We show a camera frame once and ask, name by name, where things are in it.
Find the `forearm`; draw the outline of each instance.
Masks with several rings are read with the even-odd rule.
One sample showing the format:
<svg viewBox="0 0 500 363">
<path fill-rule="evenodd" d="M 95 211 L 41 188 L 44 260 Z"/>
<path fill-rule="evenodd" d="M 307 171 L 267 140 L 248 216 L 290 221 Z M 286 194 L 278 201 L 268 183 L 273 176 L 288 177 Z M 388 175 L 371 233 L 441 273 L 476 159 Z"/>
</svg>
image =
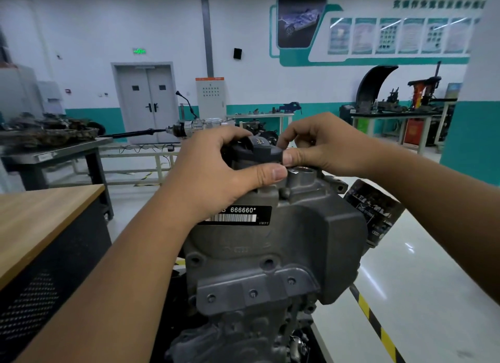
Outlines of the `forearm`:
<svg viewBox="0 0 500 363">
<path fill-rule="evenodd" d="M 151 356 L 168 282 L 190 227 L 155 195 L 18 362 L 140 363 Z"/>
<path fill-rule="evenodd" d="M 500 189 L 385 143 L 368 178 L 401 201 L 472 279 L 500 302 Z"/>
</svg>

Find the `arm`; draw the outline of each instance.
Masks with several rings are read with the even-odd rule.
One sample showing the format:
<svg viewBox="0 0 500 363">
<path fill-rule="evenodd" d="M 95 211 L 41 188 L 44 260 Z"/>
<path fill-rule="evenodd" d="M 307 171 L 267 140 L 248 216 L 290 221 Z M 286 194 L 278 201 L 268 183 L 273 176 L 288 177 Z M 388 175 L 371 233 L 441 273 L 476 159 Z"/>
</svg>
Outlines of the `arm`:
<svg viewBox="0 0 500 363">
<path fill-rule="evenodd" d="M 394 195 L 427 232 L 500 303 L 500 189 L 400 146 L 370 138 L 333 114 L 291 125 L 287 166 L 311 165 L 338 176 L 365 177 Z"/>
<path fill-rule="evenodd" d="M 17 362 L 148 362 L 172 267 L 191 228 L 286 177 L 280 164 L 234 171 L 223 162 L 222 145 L 247 135 L 224 126 L 183 145 L 163 186 Z"/>
</svg>

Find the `person's right hand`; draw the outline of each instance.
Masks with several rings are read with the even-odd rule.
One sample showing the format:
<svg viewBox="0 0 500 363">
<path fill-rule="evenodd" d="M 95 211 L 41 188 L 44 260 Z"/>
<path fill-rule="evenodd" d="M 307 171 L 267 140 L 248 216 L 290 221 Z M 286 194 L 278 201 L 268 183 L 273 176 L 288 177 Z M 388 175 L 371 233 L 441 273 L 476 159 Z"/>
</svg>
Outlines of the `person's right hand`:
<svg viewBox="0 0 500 363">
<path fill-rule="evenodd" d="M 285 166 L 306 165 L 337 176 L 364 178 L 380 164 L 385 146 L 332 113 L 292 122 L 279 136 L 278 147 L 285 149 L 292 140 L 297 148 L 283 152 Z"/>
</svg>

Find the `hand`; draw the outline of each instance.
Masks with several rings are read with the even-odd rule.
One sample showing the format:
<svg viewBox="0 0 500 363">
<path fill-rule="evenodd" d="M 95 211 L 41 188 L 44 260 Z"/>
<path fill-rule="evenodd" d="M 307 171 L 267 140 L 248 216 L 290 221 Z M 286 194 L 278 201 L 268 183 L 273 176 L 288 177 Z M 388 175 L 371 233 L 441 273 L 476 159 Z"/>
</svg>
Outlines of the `hand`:
<svg viewBox="0 0 500 363">
<path fill-rule="evenodd" d="M 234 126 L 198 131 L 182 144 L 160 191 L 175 201 L 177 219 L 191 228 L 227 208 L 253 189 L 283 180 L 288 172 L 277 163 L 233 170 L 222 160 L 221 147 L 252 133 Z"/>
<path fill-rule="evenodd" d="M 369 178 L 384 148 L 332 113 L 292 122 L 279 136 L 278 147 L 285 149 L 292 140 L 297 148 L 283 152 L 285 166 L 313 166 L 337 176 Z"/>
</svg>

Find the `black oil cap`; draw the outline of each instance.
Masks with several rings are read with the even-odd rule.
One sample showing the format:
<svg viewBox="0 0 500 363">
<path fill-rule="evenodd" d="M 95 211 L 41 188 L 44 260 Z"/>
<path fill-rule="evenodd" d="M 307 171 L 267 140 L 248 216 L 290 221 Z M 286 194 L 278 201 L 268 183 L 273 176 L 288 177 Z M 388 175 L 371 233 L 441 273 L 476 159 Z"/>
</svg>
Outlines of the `black oil cap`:
<svg viewBox="0 0 500 363">
<path fill-rule="evenodd" d="M 266 138 L 246 136 L 222 150 L 225 162 L 233 169 L 243 169 L 255 164 L 283 161 L 283 150 L 271 145 Z"/>
</svg>

